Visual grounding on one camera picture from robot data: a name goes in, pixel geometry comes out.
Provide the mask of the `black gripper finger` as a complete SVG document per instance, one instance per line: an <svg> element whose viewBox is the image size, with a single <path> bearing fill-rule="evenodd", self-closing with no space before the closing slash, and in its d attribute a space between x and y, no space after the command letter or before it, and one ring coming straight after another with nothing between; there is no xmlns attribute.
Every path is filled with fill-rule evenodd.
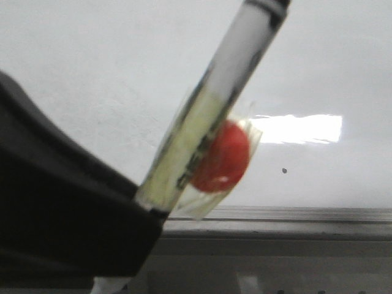
<svg viewBox="0 0 392 294"><path fill-rule="evenodd" d="M1 278L134 276L162 233L137 186L1 74Z"/></svg>

